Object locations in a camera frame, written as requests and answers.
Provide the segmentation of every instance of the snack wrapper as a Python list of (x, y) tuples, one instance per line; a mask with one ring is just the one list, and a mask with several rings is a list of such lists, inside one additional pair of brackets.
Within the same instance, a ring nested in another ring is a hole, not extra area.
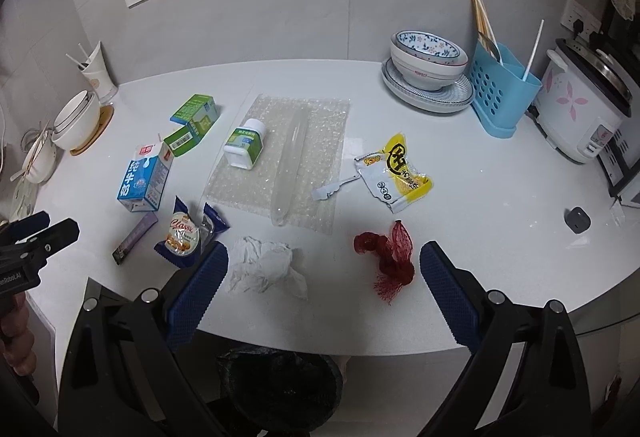
[(207, 244), (215, 239), (220, 233), (224, 233), (229, 226), (207, 202), (204, 204), (204, 211), (202, 212), (202, 225), (200, 226), (205, 232), (204, 242), (202, 247), (206, 247)]
[(122, 241), (118, 248), (113, 251), (113, 260), (120, 265), (125, 257), (129, 254), (133, 246), (138, 243), (138, 240), (158, 221), (158, 217), (153, 211), (149, 211), (139, 223), (132, 229), (127, 235), (127, 238)]
[(190, 267), (200, 257), (200, 248), (206, 247), (213, 237), (229, 229), (229, 226), (215, 209), (205, 204), (202, 229), (204, 233), (191, 219), (187, 205), (175, 197), (169, 233), (165, 240), (156, 243), (154, 249), (175, 266), (181, 269)]
[(417, 172), (406, 153), (404, 134), (396, 133), (382, 150), (355, 160), (356, 170), (371, 194), (386, 202), (392, 213), (404, 210), (433, 187), (431, 179)]
[(154, 249), (180, 268), (191, 266), (200, 256), (200, 230), (191, 220), (187, 205), (178, 197), (175, 197), (169, 233)]

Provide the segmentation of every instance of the blue gripper pad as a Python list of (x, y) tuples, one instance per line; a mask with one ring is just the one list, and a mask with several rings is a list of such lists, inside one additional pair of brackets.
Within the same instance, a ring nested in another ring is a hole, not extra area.
[(455, 267), (435, 242), (420, 251), (420, 272), (459, 345), (475, 354), (482, 342), (478, 312), (454, 277)]
[(228, 264), (226, 247), (217, 243), (168, 308), (165, 340), (172, 352), (193, 338), (200, 320), (225, 278)]

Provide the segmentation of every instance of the red netting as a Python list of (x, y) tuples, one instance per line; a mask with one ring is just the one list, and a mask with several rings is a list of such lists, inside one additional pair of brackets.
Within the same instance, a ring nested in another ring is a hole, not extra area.
[(373, 288), (387, 303), (391, 303), (400, 289), (414, 279), (415, 269), (411, 263), (414, 244), (401, 221), (395, 221), (391, 240), (385, 235), (367, 231), (353, 239), (353, 248), (360, 255), (371, 251), (380, 257), (378, 268), (381, 274)]

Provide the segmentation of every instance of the white cup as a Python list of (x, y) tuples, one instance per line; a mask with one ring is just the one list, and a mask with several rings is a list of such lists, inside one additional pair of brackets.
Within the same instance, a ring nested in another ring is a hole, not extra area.
[(95, 90), (100, 104), (107, 104), (116, 95), (118, 87), (111, 81), (107, 67), (104, 64), (102, 42), (98, 42), (87, 61), (89, 65), (82, 70), (82, 75)]

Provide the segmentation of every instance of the human hand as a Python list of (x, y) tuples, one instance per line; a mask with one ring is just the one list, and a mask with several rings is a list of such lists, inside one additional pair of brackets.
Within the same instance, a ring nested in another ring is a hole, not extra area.
[(21, 292), (14, 296), (14, 309), (0, 320), (2, 332), (12, 338), (7, 345), (0, 340), (0, 352), (18, 375), (29, 375), (36, 369), (36, 355), (32, 350), (34, 337), (27, 328), (28, 320), (26, 295)]

